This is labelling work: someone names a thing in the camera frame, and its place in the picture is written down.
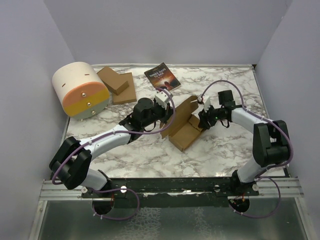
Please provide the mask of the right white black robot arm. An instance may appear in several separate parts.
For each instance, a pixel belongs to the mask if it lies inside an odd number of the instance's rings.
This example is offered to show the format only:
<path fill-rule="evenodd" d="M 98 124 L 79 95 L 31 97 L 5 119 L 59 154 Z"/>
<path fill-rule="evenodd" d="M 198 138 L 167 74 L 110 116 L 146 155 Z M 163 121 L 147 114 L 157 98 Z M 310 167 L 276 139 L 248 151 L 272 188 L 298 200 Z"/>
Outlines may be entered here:
<path fill-rule="evenodd" d="M 287 124 L 283 120 L 269 120 L 255 115 L 242 105 L 237 105 L 231 90 L 218 93 L 219 108 L 214 108 L 209 99 L 198 113 L 198 127 L 208 130 L 216 123 L 227 121 L 240 125 L 253 134 L 252 158 L 230 177 L 228 190 L 240 196 L 255 183 L 255 179 L 272 167 L 278 167 L 292 158 Z"/>

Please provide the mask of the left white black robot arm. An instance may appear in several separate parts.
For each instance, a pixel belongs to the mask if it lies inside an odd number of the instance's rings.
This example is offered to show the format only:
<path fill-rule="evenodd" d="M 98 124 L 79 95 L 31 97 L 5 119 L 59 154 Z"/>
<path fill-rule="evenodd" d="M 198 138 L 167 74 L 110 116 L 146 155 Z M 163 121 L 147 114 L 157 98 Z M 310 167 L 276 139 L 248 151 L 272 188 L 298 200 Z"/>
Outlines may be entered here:
<path fill-rule="evenodd" d="M 133 112 L 112 129 L 93 137 L 66 138 L 49 163 L 54 185 L 64 185 L 68 190 L 82 186 L 92 189 L 97 196 L 106 197 L 111 190 L 110 178 L 101 170 L 90 169 L 91 162 L 102 154 L 128 145 L 143 135 L 153 135 L 146 127 L 156 122 L 172 124 L 176 106 L 171 97 L 141 98 Z"/>

